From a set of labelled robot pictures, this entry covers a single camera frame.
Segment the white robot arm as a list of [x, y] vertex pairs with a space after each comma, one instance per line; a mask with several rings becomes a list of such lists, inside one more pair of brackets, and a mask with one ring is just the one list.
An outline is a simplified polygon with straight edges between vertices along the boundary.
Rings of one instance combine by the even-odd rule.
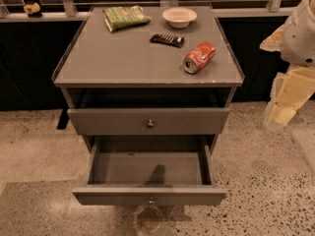
[[315, 93], [315, 0], [301, 0], [284, 24], [260, 44], [262, 50], [279, 51], [289, 63], [274, 78], [265, 126], [284, 128]]

